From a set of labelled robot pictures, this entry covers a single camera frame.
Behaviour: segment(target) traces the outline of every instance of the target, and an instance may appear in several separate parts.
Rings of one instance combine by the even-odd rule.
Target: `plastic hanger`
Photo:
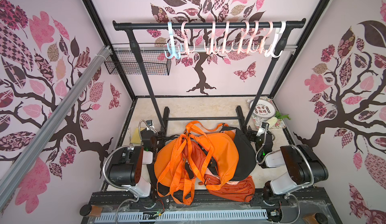
[[[242,42],[243,42],[244,38],[248,35],[248,32],[249,32],[249,22],[248,21],[244,21],[244,23],[247,25],[247,28],[246,28],[246,31],[245,31],[244,35],[240,38],[239,47],[237,49],[237,53],[238,54],[240,52],[246,52],[248,50],[248,49],[243,49],[242,48]]]
[[[256,50],[252,50],[250,47],[252,46],[253,38],[255,38],[257,32],[259,30],[259,21],[255,21],[255,31],[253,32],[252,36],[250,37],[249,43],[248,43],[248,48],[246,53],[248,54],[249,52],[257,52],[258,48]]]
[[[173,29],[171,27],[171,22],[167,23],[167,29],[169,30],[171,49],[169,47],[169,44],[166,44],[167,50],[169,51],[170,56],[169,57],[167,56],[166,51],[165,51],[165,56],[166,56],[167,59],[171,59],[173,57],[175,57],[176,59],[180,59],[181,58],[181,53],[178,52],[178,54],[177,54],[177,52],[176,52],[176,46],[174,44],[174,36],[173,36]]]
[[[184,50],[181,52],[180,51],[180,46],[178,46],[178,51],[181,53],[181,54],[184,54],[186,53],[186,55],[188,56],[190,53],[194,52],[194,50],[196,49],[196,43],[194,44],[194,48],[192,51],[190,51],[189,49],[189,43],[188,43],[188,38],[186,37],[185,33],[184,33],[184,27],[185,27],[185,24],[186,24],[186,21],[184,21],[181,25],[181,34],[182,34],[182,37],[184,38]]]
[[[276,28],[275,36],[274,36],[274,38],[273,38],[273,43],[272,43],[271,47],[269,48],[268,51],[266,51],[266,52],[264,53],[264,56],[265,56],[265,57],[269,57],[270,55],[272,55],[272,57],[277,58],[277,57],[279,57],[279,56],[281,55],[281,53],[282,53],[283,51],[281,51],[281,52],[279,53],[279,55],[277,55],[277,56],[273,53],[273,51],[275,50],[277,41],[279,40],[279,34],[282,34],[282,33],[284,32],[285,29],[286,29],[286,22],[285,22],[285,21],[282,21],[282,22],[281,22],[281,28]]]

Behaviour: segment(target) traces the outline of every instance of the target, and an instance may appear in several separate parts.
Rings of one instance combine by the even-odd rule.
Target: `pink wall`
[[[0,170],[17,159],[103,46],[81,0],[0,0]],[[131,100],[104,65],[16,189],[2,223],[80,223]]]
[[[101,17],[104,27],[112,41],[112,43],[127,43],[128,39],[123,31],[115,31],[112,25],[112,21],[117,22],[134,22],[134,23],[155,23],[157,22],[153,15],[157,14],[159,8],[162,10],[162,17],[167,15],[167,19],[172,22],[177,22],[176,17],[186,19],[189,17],[189,21],[197,19],[196,22],[202,21],[199,19],[198,12],[200,6],[206,8],[206,0],[93,0],[94,5]],[[209,0],[210,4],[214,6],[212,9],[213,14],[210,11],[200,11],[200,16],[206,22],[212,22],[214,18],[223,16],[218,21],[229,20],[231,22],[241,21],[246,19],[255,19],[256,13],[263,13],[261,21],[286,21],[286,20],[302,20],[303,18],[309,19],[314,11],[319,0]],[[250,14],[244,12],[251,7]],[[229,39],[234,39],[240,32],[237,30]],[[293,30],[288,44],[296,44],[302,30]],[[161,35],[155,35],[152,37],[146,30],[136,30],[136,38],[140,43],[153,43],[160,38],[169,38],[167,30],[161,30]],[[265,35],[266,32],[261,32],[259,35]],[[193,32],[194,42],[199,36],[204,36],[204,32]],[[218,32],[218,36],[222,36],[223,32]],[[268,39],[268,43],[273,39],[273,35]],[[201,41],[199,45],[208,43],[208,38]],[[209,62],[205,60],[207,55],[200,57],[201,61],[194,61],[191,56],[192,64],[178,64],[172,60],[172,66],[169,76],[157,76],[151,75],[149,79],[152,83],[154,93],[156,95],[203,95],[201,92],[205,92],[209,95],[237,95],[237,94],[256,94],[258,87],[263,79],[266,69],[270,63],[270,58],[266,58],[263,55],[252,53],[250,56],[243,59],[235,60],[232,54],[218,54],[216,56],[217,62]],[[283,63],[286,61],[289,52],[285,52],[280,57],[276,68],[273,71],[272,77],[268,82],[264,94],[269,94],[278,73],[280,72]],[[246,72],[248,67],[255,62],[254,70],[256,73],[247,79],[240,79],[235,72]],[[133,87],[136,95],[148,95],[146,86],[141,75],[128,75],[128,79]]]
[[[386,0],[333,0],[275,101],[343,223],[385,223]]]

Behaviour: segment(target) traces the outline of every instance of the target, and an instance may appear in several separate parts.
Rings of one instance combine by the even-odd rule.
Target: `tree wall decal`
[[[249,21],[258,21],[262,17],[264,12],[258,12],[261,6],[264,3],[264,0],[163,0],[168,6],[167,7],[159,7],[156,3],[151,4],[151,11],[158,23],[166,23],[168,21],[179,22],[182,23],[187,21],[189,23],[192,22],[224,22],[229,20],[230,22],[237,22],[242,20]],[[235,36],[236,31],[240,31],[239,29],[233,29],[229,31],[228,40],[226,42],[227,45],[231,45],[233,42],[234,45],[238,44],[241,39],[241,33],[238,33]],[[251,36],[254,29],[250,29],[248,35]],[[168,41],[161,37],[161,31],[158,30],[148,30],[147,31],[155,40],[155,46],[164,46]],[[194,43],[199,45],[204,43],[208,45],[210,43],[211,30],[210,29],[199,29],[199,30],[186,30],[188,32],[187,36],[189,39],[189,45],[192,46]],[[180,29],[175,29],[175,39],[177,43],[183,43],[182,33]],[[217,46],[222,44],[222,39],[225,35],[225,29],[218,29],[215,32],[216,34],[216,44]],[[257,45],[262,36],[256,36],[253,41],[254,44]],[[248,44],[249,39],[245,38],[242,42],[243,45]],[[194,65],[194,70],[196,71],[199,82],[196,86],[193,86],[189,91],[200,90],[200,93],[208,95],[205,92],[205,89],[216,89],[215,86],[210,86],[206,82],[206,76],[204,73],[203,65],[205,63],[215,63],[223,61],[226,64],[231,64],[232,61],[241,60],[245,57],[250,56],[250,54],[240,53],[237,54],[235,52],[228,53],[227,55],[218,54],[210,54],[206,53],[196,53],[189,56],[182,56],[181,59],[176,60],[176,64],[178,65],[180,62],[185,65],[185,67],[189,67]],[[241,80],[245,80],[248,76],[254,76],[254,70],[251,69],[249,73],[243,71]],[[241,74],[241,71],[234,72],[236,75]]]

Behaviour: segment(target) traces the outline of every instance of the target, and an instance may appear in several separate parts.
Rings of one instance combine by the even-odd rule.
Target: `electrical wire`
[[[118,211],[119,211],[119,208],[120,208],[124,203],[126,203],[126,202],[128,202],[128,201],[138,202],[138,200],[139,200],[139,196],[137,196],[137,198],[136,198],[135,200],[132,199],[132,198],[129,198],[129,199],[126,199],[126,200],[122,201],[121,204],[119,204],[119,206],[118,206],[118,208],[117,208],[117,211],[115,212],[115,218],[114,218],[115,224],[118,224]]]

